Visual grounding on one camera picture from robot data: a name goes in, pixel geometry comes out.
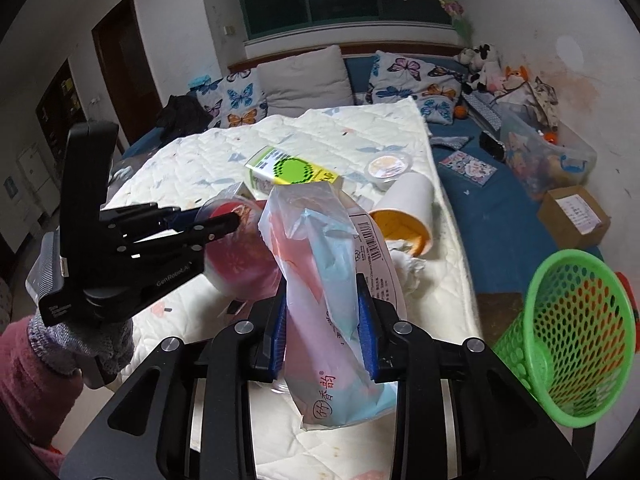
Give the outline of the left gloved hand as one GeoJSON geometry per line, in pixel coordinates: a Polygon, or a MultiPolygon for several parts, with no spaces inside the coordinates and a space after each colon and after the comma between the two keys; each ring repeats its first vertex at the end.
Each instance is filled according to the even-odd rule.
{"type": "Polygon", "coordinates": [[[32,351],[50,370],[67,377],[78,370],[86,376],[85,365],[93,362],[107,378],[114,380],[134,356],[131,320],[101,327],[66,323],[47,326],[37,311],[27,323],[27,339],[32,351]]]}

